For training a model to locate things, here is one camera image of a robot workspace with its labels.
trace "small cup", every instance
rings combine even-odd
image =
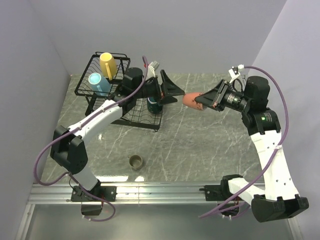
[[[104,52],[100,55],[100,68],[103,76],[112,81],[113,76],[117,74],[117,64],[111,53]]]
[[[133,169],[133,170],[139,170],[142,168],[142,165],[143,165],[143,160],[142,160],[142,157],[140,157],[139,155],[133,155],[129,158],[129,164],[130,164],[130,167]]]
[[[97,73],[97,72],[91,73],[90,76],[88,77],[88,82],[90,84],[91,89],[97,95],[107,96],[111,90],[110,83],[100,73]]]
[[[150,113],[159,114],[164,106],[157,103],[153,97],[148,97],[146,99],[146,107]]]

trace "black mounting bracket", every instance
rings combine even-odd
[[[100,193],[108,202],[114,202],[117,195],[116,186],[100,186]],[[71,202],[98,202],[86,195],[79,186],[74,186],[71,194]],[[99,216],[103,208],[103,203],[99,205],[81,205],[81,214],[84,216]]]
[[[200,188],[199,190],[204,191],[205,200],[207,202],[226,200],[222,194],[220,185],[205,185],[204,188]]]
[[[116,186],[100,186],[100,193],[108,202],[114,202],[117,195]],[[74,186],[71,194],[71,202],[99,202],[86,195],[79,186]]]
[[[205,200],[207,202],[221,202],[226,200],[228,197],[225,196],[221,185],[205,185],[204,188],[200,188],[200,191],[204,191]],[[223,209],[232,207],[234,204],[228,203],[222,207]],[[226,216],[236,216],[239,213],[239,208],[222,212]]]

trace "cable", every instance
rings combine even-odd
[[[236,219],[236,218],[239,218],[241,217],[242,215],[244,215],[248,210],[250,209],[250,204],[248,204],[246,206],[246,208],[242,211],[242,212],[239,212],[237,215],[231,217],[232,219]]]
[[[144,63],[146,66],[149,65],[146,56],[142,56],[142,60],[143,60],[143,63]],[[144,76],[143,76],[142,82],[140,83],[140,85],[139,85],[130,95],[126,96],[125,98],[123,98],[123,99],[121,99],[121,100],[119,100],[119,101],[117,101],[117,102],[114,102],[114,103],[110,104],[109,106],[105,107],[104,109],[101,109],[101,110],[95,112],[95,113],[92,114],[86,121],[84,121],[84,122],[80,125],[80,127],[76,127],[75,129],[73,129],[73,130],[69,131],[68,133],[66,133],[66,134],[64,134],[64,135],[56,138],[55,140],[53,140],[52,142],[50,142],[47,146],[45,146],[45,147],[40,151],[40,153],[38,154],[38,156],[36,157],[35,163],[34,163],[34,166],[33,166],[33,176],[34,176],[36,182],[37,182],[38,184],[42,185],[42,186],[50,186],[50,185],[53,185],[53,184],[57,183],[57,182],[58,182],[60,179],[62,179],[64,176],[70,175],[70,177],[72,178],[72,180],[75,181],[76,183],[78,183],[77,180],[76,180],[76,179],[72,176],[72,174],[71,174],[70,172],[68,172],[68,171],[64,172],[61,176],[59,176],[59,177],[58,177],[56,180],[54,180],[54,181],[51,181],[51,182],[43,182],[43,181],[41,181],[41,180],[39,179],[39,177],[38,177],[37,168],[38,168],[38,164],[39,164],[39,161],[40,161],[42,155],[43,155],[52,145],[58,143],[58,142],[61,141],[62,139],[64,139],[64,138],[70,136],[71,134],[77,132],[78,130],[80,130],[81,128],[83,128],[84,126],[86,126],[92,119],[94,119],[94,118],[95,118],[96,116],[98,116],[99,114],[105,112],[106,110],[108,110],[108,109],[110,109],[110,108],[112,108],[112,107],[114,107],[114,106],[116,106],[116,105],[119,105],[119,104],[123,103],[124,101],[126,101],[126,100],[128,100],[128,99],[130,99],[130,98],[131,98],[133,95],[135,95],[135,94],[141,89],[141,87],[145,84],[146,78],[147,78],[147,74],[148,74],[148,68],[146,67],[146,68],[145,68],[145,74],[144,74]],[[116,213],[116,208],[115,208],[115,206],[114,206],[112,203],[110,203],[109,201],[107,201],[107,200],[105,200],[105,199],[102,199],[102,198],[100,198],[100,197],[97,197],[97,196],[94,196],[94,195],[90,194],[90,193],[89,193],[87,190],[85,190],[80,184],[79,184],[79,187],[80,187],[81,190],[82,190],[85,194],[87,194],[89,197],[94,198],[94,199],[96,199],[96,200],[99,200],[100,202],[104,202],[104,203],[110,205],[110,206],[113,208],[113,213],[112,213],[112,215],[111,215],[110,217],[108,217],[108,218],[105,218],[105,219],[91,219],[91,218],[88,218],[88,217],[85,216],[86,219],[89,219],[90,221],[93,221],[93,222],[104,222],[104,221],[107,221],[107,220],[111,219],[111,218],[115,215],[115,213]]]
[[[286,103],[286,100],[285,100],[285,97],[279,87],[279,85],[277,84],[276,80],[269,74],[267,73],[266,71],[262,70],[261,68],[258,68],[258,67],[255,67],[255,66],[244,66],[245,69],[254,69],[254,70],[258,70],[260,71],[261,73],[267,75],[271,81],[274,83],[276,89],[278,90],[279,92],[279,95],[281,97],[281,100],[282,100],[282,104],[283,104],[283,108],[284,108],[284,114],[285,114],[285,128],[284,128],[284,132],[283,132],[283,135],[279,141],[279,143],[277,144],[277,146],[281,145],[284,140],[286,139],[287,137],[287,134],[288,134],[288,130],[289,130],[289,114],[288,114],[288,107],[287,107],[287,103]],[[269,168],[269,166],[271,165],[272,161],[274,160],[274,157],[276,156],[276,153],[277,153],[278,149],[275,148],[269,161],[267,162],[267,164],[265,165],[265,167],[263,168],[263,170],[261,171],[260,174],[258,174],[258,176],[256,176],[251,182],[249,182],[244,188],[240,189],[239,191],[237,191],[235,194],[233,194],[231,197],[229,197],[227,200],[225,200],[222,204],[220,204],[219,206],[215,207],[214,209],[202,214],[201,216],[199,216],[199,218],[205,218],[205,217],[208,217],[210,215],[213,215],[213,214],[217,214],[219,211],[219,209],[221,207],[223,207],[224,205],[228,204],[231,200],[233,200],[235,197],[239,196],[240,194],[242,194],[245,190],[247,190],[248,188],[250,188],[259,178],[261,178],[264,173],[267,171],[267,169]]]
[[[240,84],[240,87],[241,87],[241,90],[240,90],[240,91],[236,89],[236,82],[238,82],[238,83]],[[232,87],[233,90],[235,90],[236,92],[240,92],[240,93],[243,93],[243,92],[244,92],[244,87],[243,87],[242,82],[240,81],[239,78],[236,78],[236,79],[232,82],[231,87]]]
[[[75,191],[75,188],[73,186],[71,186],[71,177],[69,179],[69,186],[70,186],[70,188],[72,188],[73,191]]]

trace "black wire dish rack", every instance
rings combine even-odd
[[[108,96],[115,91],[117,85],[123,80],[130,65],[130,58],[126,54],[111,53],[116,62],[117,72],[115,76],[113,76],[112,81],[108,80],[111,84],[110,92],[94,91],[90,87],[88,77],[92,73],[102,74],[100,68],[100,55],[102,53],[104,52],[96,51],[95,54],[92,55],[74,91],[77,96],[84,96],[88,102],[85,116],[88,116],[98,109],[105,102]],[[114,121],[113,124],[153,129],[157,132],[161,125],[161,119],[162,112],[158,114],[149,112],[147,108],[147,99],[142,98],[137,99],[134,108],[122,118]]]

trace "gray wall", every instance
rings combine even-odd
[[[33,163],[50,141],[69,75],[26,0],[0,1],[0,239],[19,227]]]
[[[252,64],[286,0],[29,0],[70,74],[95,51],[141,56],[171,73]]]
[[[290,127],[283,147],[292,179],[309,199],[310,209],[298,216],[306,240],[320,239],[319,8],[320,1],[288,0],[254,62],[275,77],[287,101]],[[283,120],[272,91],[271,107]]]

